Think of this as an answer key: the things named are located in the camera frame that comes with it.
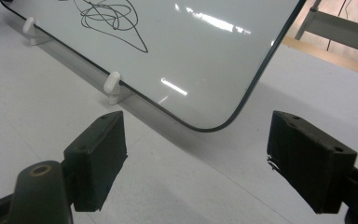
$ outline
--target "metal stand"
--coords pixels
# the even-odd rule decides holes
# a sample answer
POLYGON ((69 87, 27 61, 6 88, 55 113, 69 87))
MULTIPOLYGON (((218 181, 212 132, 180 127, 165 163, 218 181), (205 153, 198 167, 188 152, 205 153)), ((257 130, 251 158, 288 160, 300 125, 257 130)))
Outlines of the metal stand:
POLYGON ((295 39, 299 40, 304 32, 307 31, 358 49, 358 23, 321 12, 319 11, 320 4, 321 0, 316 0, 315 4, 310 8, 295 39))

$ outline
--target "screw hole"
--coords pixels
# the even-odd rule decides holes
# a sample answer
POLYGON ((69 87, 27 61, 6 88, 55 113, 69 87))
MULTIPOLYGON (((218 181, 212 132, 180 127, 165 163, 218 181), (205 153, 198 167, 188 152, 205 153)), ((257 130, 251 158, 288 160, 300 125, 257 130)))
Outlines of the screw hole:
POLYGON ((31 176, 41 176, 41 175, 45 175, 47 174, 49 171, 51 170, 51 166, 49 165, 39 165, 36 166, 32 171, 31 171, 31 176))
POLYGON ((337 152, 343 152, 344 149, 340 148, 340 147, 334 147, 334 150, 337 152))

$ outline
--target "white table surface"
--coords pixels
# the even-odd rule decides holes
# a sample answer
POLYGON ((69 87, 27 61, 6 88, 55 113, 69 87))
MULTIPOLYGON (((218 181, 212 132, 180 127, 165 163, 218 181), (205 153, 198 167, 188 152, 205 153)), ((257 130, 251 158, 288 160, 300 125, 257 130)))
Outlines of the white table surface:
POLYGON ((196 133, 138 96, 109 105, 101 79, 70 61, 29 46, 0 6, 0 198, 22 169, 61 161, 96 118, 123 110, 129 158, 103 210, 74 213, 75 223, 343 223, 345 206, 314 215, 266 150, 272 111, 282 110, 358 151, 358 74, 280 46, 238 118, 196 133))

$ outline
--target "white plastic peg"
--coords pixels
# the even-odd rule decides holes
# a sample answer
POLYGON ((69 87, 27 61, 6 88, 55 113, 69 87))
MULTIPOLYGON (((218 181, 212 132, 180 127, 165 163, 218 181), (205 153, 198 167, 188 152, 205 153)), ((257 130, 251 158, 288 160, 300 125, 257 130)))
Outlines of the white plastic peg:
POLYGON ((113 72, 107 78, 105 84, 103 85, 103 90, 109 94, 119 94, 120 85, 118 82, 121 80, 121 75, 118 72, 113 72))
POLYGON ((37 30, 34 27, 34 17, 29 17, 25 23, 24 26, 22 26, 22 31, 27 34, 30 35, 30 44, 31 45, 39 45, 39 44, 43 44, 48 42, 49 40, 51 40, 51 37, 49 37, 48 35, 44 34, 42 31, 37 30))
POLYGON ((119 82, 121 75, 119 72, 113 72, 109 75, 103 85, 103 90, 109 94, 109 104, 116 105, 131 96, 131 91, 121 88, 119 82))

